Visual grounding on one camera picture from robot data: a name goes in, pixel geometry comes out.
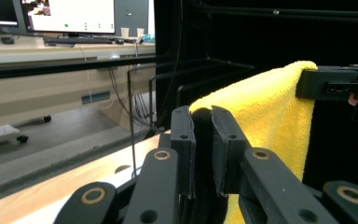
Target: cable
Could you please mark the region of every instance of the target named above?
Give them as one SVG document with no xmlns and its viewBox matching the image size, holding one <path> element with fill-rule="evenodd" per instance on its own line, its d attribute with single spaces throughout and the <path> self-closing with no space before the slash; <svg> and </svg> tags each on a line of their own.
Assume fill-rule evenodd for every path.
<svg viewBox="0 0 358 224">
<path fill-rule="evenodd" d="M 99 109 L 109 109 L 110 107 L 112 107 L 112 105 L 113 105 L 114 102 L 115 102 L 115 99 L 113 99 L 113 100 L 111 101 L 110 105 L 108 105 L 108 106 L 99 106 L 99 105 L 98 105 L 98 108 L 99 108 Z"/>
<path fill-rule="evenodd" d="M 131 97 L 133 97 L 133 94 L 135 93 L 135 88 L 134 88 L 135 72 L 134 72 L 134 71 L 131 71 L 131 72 L 130 72 L 130 77 L 131 77 Z M 135 111 L 139 111 L 139 109 L 137 108 L 137 101 L 136 101 L 137 96 L 138 96 L 138 95 L 135 95 L 135 105 L 132 105 L 132 106 L 135 107 L 135 108 L 134 108 Z"/>
<path fill-rule="evenodd" d="M 142 169 L 142 166 L 141 167 L 138 167 L 138 168 L 136 168 L 134 171 L 132 171 L 132 173 L 131 173 L 131 178 L 135 178 L 136 177 L 136 172 L 138 172 L 139 170 L 141 170 Z"/>
<path fill-rule="evenodd" d="M 115 74 L 113 73 L 112 68 L 109 67 L 108 71 L 109 71 L 110 80 L 112 82 L 113 90 L 116 93 L 117 100 L 120 103 L 120 105 L 123 107 L 123 109 L 127 112 L 127 114 L 130 115 L 130 111 L 126 108 L 126 106 L 124 105 L 124 102 L 121 100 L 121 98 L 118 94 L 117 81 L 116 81 L 116 77 L 115 77 Z"/>
<path fill-rule="evenodd" d="M 202 7 L 208 7 L 207 4 L 205 4 L 202 0 L 199 0 L 199 5 Z M 204 35 L 204 41 L 202 41 L 203 43 L 203 47 L 204 47 L 204 53 L 205 56 L 208 57 L 209 56 L 209 50 L 207 50 L 207 44 L 209 43 L 209 41 L 205 41 L 205 40 L 209 40 L 208 36 L 211 33 L 211 29 L 212 29 L 212 23 L 213 23 L 213 14 L 212 13 L 207 13 L 208 19 L 209 19 L 209 26 L 208 26 L 208 30 L 205 32 Z"/>
<path fill-rule="evenodd" d="M 136 116 L 139 117 L 139 119 L 142 120 L 143 124 L 147 123 L 147 120 L 145 119 L 145 117 L 147 116 L 147 111 L 145 111 L 145 102 L 144 99 L 142 99 L 142 96 L 140 95 L 136 95 L 135 96 L 135 105 L 134 105 L 134 110 L 136 112 Z"/>
<path fill-rule="evenodd" d="M 87 62 L 87 58 L 86 58 L 86 54 L 83 50 L 83 48 L 80 46 L 79 47 L 82 54 L 83 54 L 83 58 L 84 58 L 84 62 L 86 63 Z M 87 83 L 88 83 L 88 86 L 89 86 L 89 102 L 92 103 L 92 92 L 91 92 L 91 84 L 90 84 L 90 70 L 87 69 Z"/>
<path fill-rule="evenodd" d="M 138 58 L 138 43 L 135 41 L 135 58 Z"/>
<path fill-rule="evenodd" d="M 146 118 L 149 116 L 149 112 L 147 111 L 144 97 L 139 96 L 139 101 L 140 101 L 140 105 L 141 105 L 141 109 L 142 109 L 142 114 L 144 115 L 144 118 Z"/>
<path fill-rule="evenodd" d="M 176 72 L 178 63 L 179 63 L 179 57 L 180 57 L 180 48 L 181 48 L 181 42 L 182 42 L 182 29 L 183 29 L 183 0 L 180 1 L 180 23 L 179 23 L 179 37 L 178 37 L 178 41 L 177 41 L 177 54 L 176 54 L 176 64 L 175 67 L 173 68 L 173 73 Z M 170 80 L 170 84 L 168 85 L 168 90 L 167 90 L 167 94 L 165 95 L 164 100 L 162 101 L 161 104 L 161 108 L 158 112 L 158 114 L 161 114 L 161 112 L 164 110 L 165 104 L 168 100 L 168 96 L 170 95 L 170 91 L 172 88 L 172 84 L 173 84 L 173 77 L 174 75 L 172 75 L 171 80 Z"/>
</svg>

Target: screw hole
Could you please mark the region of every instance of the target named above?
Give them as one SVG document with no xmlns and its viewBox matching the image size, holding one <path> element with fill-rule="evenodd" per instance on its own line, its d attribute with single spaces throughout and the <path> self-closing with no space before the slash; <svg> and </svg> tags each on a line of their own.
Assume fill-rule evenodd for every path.
<svg viewBox="0 0 358 224">
<path fill-rule="evenodd" d="M 102 195 L 102 194 L 101 194 L 100 191 L 93 191 L 93 192 L 90 192 L 90 193 L 86 196 L 86 198 L 91 201 L 91 200 L 95 200 L 95 199 L 99 198 L 101 195 Z"/>
<path fill-rule="evenodd" d="M 260 159 L 260 160 L 268 160 L 269 154 L 264 151 L 254 151 L 253 152 L 254 157 Z"/>
<path fill-rule="evenodd" d="M 143 223 L 153 223 L 156 220 L 157 220 L 157 212 L 153 210 L 147 210 L 141 214 L 141 221 Z"/>
<path fill-rule="evenodd" d="M 358 199 L 358 194 L 352 190 L 349 190 L 349 189 L 344 189 L 344 194 L 353 198 L 353 199 Z"/>
<path fill-rule="evenodd" d="M 318 217 L 310 210 L 301 209 L 299 214 L 302 217 L 302 219 L 306 222 L 314 223 L 318 221 Z"/>
</svg>

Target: yellow towel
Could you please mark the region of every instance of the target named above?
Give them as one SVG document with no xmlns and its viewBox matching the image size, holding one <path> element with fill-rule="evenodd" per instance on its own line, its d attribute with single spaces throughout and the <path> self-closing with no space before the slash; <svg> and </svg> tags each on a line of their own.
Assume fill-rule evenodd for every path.
<svg viewBox="0 0 358 224">
<path fill-rule="evenodd" d="M 296 84 L 313 62 L 295 62 L 231 84 L 190 106 L 229 110 L 253 147 L 273 150 L 301 180 L 310 141 L 313 100 L 296 98 Z M 225 223 L 244 223 L 238 195 L 230 195 Z"/>
</svg>

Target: wooden surface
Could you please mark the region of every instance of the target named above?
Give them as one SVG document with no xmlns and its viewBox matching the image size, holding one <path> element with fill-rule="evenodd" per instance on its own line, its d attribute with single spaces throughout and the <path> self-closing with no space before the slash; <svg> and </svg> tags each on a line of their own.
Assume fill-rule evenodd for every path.
<svg viewBox="0 0 358 224">
<path fill-rule="evenodd" d="M 148 151 L 157 148 L 158 140 L 159 136 L 154 136 L 135 145 L 137 166 L 142 165 Z M 0 224 L 12 223 L 68 197 L 90 182 L 107 178 L 122 165 L 132 166 L 131 147 L 13 193 L 0 200 Z"/>
</svg>

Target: black clamp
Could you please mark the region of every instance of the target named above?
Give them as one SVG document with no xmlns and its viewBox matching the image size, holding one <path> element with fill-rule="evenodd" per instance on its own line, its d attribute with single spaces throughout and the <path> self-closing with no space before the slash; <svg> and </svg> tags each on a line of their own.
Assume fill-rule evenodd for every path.
<svg viewBox="0 0 358 224">
<path fill-rule="evenodd" d="M 216 195 L 239 194 L 246 223 L 358 223 L 358 186 L 333 181 L 323 192 L 308 188 L 274 152 L 252 147 L 229 111 L 214 106 L 211 113 Z M 54 223 L 180 223 L 179 195 L 197 197 L 187 106 L 172 112 L 172 123 L 140 175 L 117 189 L 102 182 L 78 189 Z"/>
<path fill-rule="evenodd" d="M 351 93 L 358 101 L 358 64 L 305 70 L 296 87 L 296 97 L 314 100 L 348 101 Z M 352 119 L 358 120 L 358 104 Z"/>
</svg>

